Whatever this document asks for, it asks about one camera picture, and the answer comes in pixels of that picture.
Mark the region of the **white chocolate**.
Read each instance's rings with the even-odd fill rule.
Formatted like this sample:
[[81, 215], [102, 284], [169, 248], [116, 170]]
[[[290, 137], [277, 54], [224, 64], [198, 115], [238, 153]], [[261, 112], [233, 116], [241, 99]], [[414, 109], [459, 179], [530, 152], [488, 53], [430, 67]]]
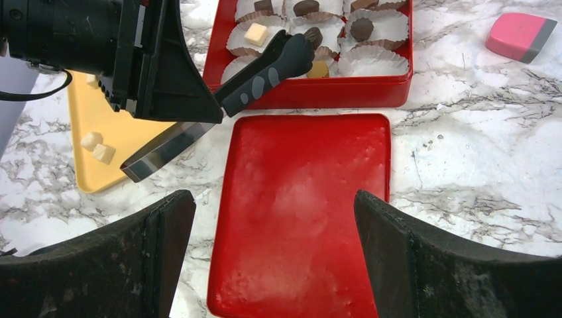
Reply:
[[269, 35], [268, 27], [259, 23], [252, 23], [244, 35], [248, 44], [262, 47]]

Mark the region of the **gold chocolate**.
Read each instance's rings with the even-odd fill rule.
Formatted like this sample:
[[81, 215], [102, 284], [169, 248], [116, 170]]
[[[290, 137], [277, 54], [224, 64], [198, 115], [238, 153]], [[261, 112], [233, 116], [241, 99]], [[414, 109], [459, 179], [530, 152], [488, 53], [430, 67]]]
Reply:
[[324, 60], [313, 61], [311, 69], [306, 74], [307, 78], [328, 78], [329, 67]]

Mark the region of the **square dark chocolate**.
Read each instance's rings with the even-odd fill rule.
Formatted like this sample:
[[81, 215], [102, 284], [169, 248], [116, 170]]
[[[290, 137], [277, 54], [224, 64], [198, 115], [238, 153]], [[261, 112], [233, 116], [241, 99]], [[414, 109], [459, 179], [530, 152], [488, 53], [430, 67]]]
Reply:
[[254, 2], [254, 10], [256, 12], [265, 11], [268, 13], [273, 13], [274, 9], [271, 0], [259, 0]]

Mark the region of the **oval dark chocolate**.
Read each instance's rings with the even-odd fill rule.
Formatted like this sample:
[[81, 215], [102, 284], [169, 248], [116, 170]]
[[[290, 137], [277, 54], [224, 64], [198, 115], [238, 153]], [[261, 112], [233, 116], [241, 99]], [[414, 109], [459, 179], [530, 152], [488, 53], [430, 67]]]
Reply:
[[319, 2], [316, 0], [298, 1], [293, 6], [293, 12], [296, 17], [303, 17], [310, 13], [319, 12]]

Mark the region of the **black metal tongs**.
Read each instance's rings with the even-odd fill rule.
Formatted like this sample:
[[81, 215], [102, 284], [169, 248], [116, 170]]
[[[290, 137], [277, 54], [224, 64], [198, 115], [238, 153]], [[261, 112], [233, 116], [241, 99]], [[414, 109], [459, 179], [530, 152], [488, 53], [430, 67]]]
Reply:
[[[226, 116], [233, 117], [282, 81], [310, 71], [314, 56], [313, 43], [304, 34], [291, 35], [281, 30], [257, 59], [226, 81], [213, 96]], [[173, 124], [130, 155], [120, 165], [120, 170], [134, 182], [143, 181], [214, 126], [195, 122]]]

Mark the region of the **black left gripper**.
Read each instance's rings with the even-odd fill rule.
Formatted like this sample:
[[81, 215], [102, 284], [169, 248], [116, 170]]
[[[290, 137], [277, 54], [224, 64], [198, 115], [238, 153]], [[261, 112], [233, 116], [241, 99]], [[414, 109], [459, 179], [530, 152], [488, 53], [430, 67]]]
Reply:
[[[184, 38], [178, 1], [145, 1], [139, 83], [131, 115], [162, 122], [220, 123], [223, 110], [204, 83]], [[127, 1], [2, 1], [1, 55], [39, 72], [96, 76], [119, 110], [127, 88], [118, 63], [127, 39]]]

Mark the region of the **round dark chocolate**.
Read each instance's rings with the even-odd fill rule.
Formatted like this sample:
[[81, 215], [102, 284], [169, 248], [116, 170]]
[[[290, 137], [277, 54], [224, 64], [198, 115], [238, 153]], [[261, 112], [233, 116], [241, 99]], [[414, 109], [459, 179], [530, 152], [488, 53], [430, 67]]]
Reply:
[[349, 33], [357, 42], [368, 40], [374, 30], [373, 22], [368, 18], [359, 18], [352, 22]]

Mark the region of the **red box lid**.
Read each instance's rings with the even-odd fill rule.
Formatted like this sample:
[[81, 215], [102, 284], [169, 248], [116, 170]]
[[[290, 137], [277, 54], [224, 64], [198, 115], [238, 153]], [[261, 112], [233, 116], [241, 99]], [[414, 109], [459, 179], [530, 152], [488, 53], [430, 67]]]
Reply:
[[259, 115], [233, 127], [207, 306], [218, 317], [376, 317], [355, 224], [390, 197], [381, 114]]

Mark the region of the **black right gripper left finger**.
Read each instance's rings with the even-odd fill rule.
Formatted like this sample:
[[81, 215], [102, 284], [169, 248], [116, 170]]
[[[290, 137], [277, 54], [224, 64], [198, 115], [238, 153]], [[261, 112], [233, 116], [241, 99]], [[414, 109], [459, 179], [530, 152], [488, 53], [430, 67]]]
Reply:
[[184, 189], [26, 256], [1, 257], [2, 317], [168, 317], [196, 203]]

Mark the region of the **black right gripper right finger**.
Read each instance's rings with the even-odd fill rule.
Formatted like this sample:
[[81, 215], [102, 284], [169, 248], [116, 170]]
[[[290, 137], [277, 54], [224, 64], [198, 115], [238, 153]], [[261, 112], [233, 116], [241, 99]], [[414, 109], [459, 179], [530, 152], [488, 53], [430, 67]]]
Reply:
[[360, 190], [355, 220], [380, 317], [560, 317], [561, 259], [477, 243]]

